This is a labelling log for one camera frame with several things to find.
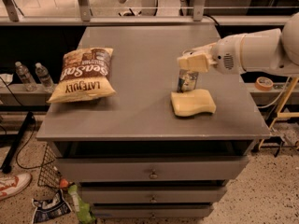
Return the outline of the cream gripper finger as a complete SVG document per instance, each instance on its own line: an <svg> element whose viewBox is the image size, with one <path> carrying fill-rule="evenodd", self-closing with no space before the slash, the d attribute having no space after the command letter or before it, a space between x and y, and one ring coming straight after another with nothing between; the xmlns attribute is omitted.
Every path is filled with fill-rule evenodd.
<svg viewBox="0 0 299 224"><path fill-rule="evenodd" d="M186 49L182 52L182 55L192 55L194 53L207 53L210 54L214 44L208 44L201 47L196 47L192 49Z"/></svg>
<svg viewBox="0 0 299 224"><path fill-rule="evenodd" d="M177 61L179 67L183 70L190 70L198 73L206 73L209 70L208 59L204 53L181 56L177 58Z"/></svg>

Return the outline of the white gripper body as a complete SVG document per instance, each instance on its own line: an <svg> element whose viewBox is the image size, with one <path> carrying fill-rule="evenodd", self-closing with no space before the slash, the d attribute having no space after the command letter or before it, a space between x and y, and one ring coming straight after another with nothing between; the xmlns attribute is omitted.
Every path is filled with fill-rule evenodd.
<svg viewBox="0 0 299 224"><path fill-rule="evenodd" d="M208 63L222 74L242 74L244 68L241 64L241 35L228 35L216 43L200 48L207 56Z"/></svg>

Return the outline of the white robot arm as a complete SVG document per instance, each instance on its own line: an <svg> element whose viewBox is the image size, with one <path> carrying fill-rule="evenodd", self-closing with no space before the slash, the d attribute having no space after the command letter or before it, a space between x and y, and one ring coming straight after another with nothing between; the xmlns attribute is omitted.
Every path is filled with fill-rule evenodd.
<svg viewBox="0 0 299 224"><path fill-rule="evenodd" d="M180 69L198 73L214 67L222 74L264 72L299 77L299 13L282 30L228 35L185 52L177 61Z"/></svg>

